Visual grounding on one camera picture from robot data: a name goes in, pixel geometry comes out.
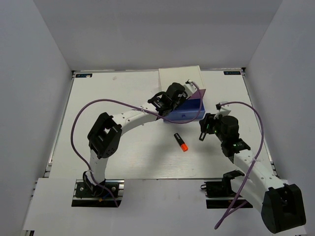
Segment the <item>green cap black highlighter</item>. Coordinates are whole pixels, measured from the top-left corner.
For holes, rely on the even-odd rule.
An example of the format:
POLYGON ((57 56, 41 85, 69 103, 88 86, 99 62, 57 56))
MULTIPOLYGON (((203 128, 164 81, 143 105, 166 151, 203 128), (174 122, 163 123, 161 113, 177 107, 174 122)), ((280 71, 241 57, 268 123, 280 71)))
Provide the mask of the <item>green cap black highlighter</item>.
POLYGON ((204 141, 206 134, 207 134, 206 132, 201 132, 201 134, 199 136, 199 140, 204 141))

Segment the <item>blue wide drawer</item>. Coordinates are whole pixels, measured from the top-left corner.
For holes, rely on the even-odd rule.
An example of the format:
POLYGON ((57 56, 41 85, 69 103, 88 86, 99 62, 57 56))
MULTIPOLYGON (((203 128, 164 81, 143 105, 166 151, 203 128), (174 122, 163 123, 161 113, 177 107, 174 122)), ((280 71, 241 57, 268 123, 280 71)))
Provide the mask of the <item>blue wide drawer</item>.
POLYGON ((190 121, 193 118, 195 120, 202 119, 205 115, 205 108, 201 99, 189 99, 185 101, 179 108, 173 110, 166 119, 168 121, 174 121, 176 123, 183 123, 190 121))

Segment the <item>pink small drawer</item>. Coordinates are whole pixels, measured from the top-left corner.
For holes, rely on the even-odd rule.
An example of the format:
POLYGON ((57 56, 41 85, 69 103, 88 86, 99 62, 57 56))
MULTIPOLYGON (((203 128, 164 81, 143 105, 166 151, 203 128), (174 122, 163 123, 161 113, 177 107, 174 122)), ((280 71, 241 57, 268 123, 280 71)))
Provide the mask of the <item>pink small drawer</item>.
POLYGON ((194 94, 189 98, 189 100, 192 99, 201 99, 206 92, 206 89, 201 89, 200 91, 196 90, 194 94))

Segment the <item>orange cap black highlighter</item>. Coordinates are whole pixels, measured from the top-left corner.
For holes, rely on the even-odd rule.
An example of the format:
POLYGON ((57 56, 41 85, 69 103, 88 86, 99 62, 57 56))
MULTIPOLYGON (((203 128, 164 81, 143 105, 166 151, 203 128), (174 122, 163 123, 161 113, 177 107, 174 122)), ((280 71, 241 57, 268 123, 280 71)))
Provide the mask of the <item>orange cap black highlighter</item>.
POLYGON ((184 142, 184 140, 181 138, 181 136, 178 133, 174 134, 174 138, 183 152, 188 151, 189 149, 188 146, 186 145, 186 143, 184 142))

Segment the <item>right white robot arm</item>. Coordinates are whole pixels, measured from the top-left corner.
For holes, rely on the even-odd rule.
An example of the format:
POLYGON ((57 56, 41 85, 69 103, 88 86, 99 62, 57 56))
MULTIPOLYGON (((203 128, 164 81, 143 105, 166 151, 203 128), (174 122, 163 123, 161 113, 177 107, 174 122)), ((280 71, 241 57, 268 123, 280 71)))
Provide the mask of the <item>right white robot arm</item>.
POLYGON ((216 135, 223 154, 238 167, 223 174, 220 181, 201 185, 208 198, 244 198, 260 213, 266 228, 276 234, 306 224, 302 192, 296 184, 287 184, 254 158, 249 145, 239 137, 239 123, 233 116, 207 113, 199 122, 204 140, 216 135))

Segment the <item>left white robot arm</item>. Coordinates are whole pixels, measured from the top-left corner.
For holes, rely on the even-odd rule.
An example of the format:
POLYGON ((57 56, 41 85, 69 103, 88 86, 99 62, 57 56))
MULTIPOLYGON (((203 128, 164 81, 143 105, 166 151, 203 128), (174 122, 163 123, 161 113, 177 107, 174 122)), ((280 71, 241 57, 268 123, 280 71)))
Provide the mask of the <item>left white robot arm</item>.
POLYGON ((134 107, 113 116, 107 113, 99 115, 88 133, 90 167, 83 175, 88 192, 93 196, 103 193, 107 161, 117 151, 122 135, 140 125, 168 116, 195 92, 197 87, 191 81, 184 85, 174 82, 166 92, 157 93, 139 108, 134 107))

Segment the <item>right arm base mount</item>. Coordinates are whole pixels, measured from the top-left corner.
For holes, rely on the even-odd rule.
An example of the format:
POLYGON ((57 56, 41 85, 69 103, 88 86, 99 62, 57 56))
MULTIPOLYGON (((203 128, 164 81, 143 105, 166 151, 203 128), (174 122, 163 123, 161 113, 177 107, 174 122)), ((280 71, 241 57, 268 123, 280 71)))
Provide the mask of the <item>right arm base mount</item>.
POLYGON ((243 172, 234 170, 223 174, 221 179, 204 182, 200 189, 205 192, 207 209, 227 209, 236 195, 231 188, 231 181, 244 176, 243 172))

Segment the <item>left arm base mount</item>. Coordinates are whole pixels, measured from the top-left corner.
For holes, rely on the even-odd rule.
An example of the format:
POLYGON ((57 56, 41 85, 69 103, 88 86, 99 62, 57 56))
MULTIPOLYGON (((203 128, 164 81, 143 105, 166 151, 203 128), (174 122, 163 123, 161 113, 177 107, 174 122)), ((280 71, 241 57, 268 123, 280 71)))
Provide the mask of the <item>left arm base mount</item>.
POLYGON ((98 207, 116 208, 119 207, 124 193, 124 180, 104 180, 100 184, 107 188, 104 189, 86 177, 76 180, 72 198, 72 207, 98 207))

